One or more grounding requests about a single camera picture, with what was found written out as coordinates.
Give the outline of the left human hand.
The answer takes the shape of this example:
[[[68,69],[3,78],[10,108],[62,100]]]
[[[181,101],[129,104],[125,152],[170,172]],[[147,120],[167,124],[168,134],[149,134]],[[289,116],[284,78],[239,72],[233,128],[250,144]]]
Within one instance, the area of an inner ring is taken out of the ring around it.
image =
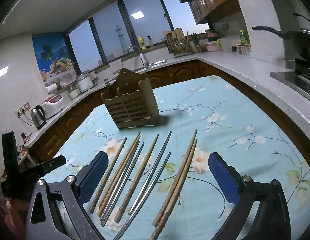
[[[26,219],[29,203],[19,199],[11,199],[6,202],[8,214],[5,223],[16,239],[25,239]]]

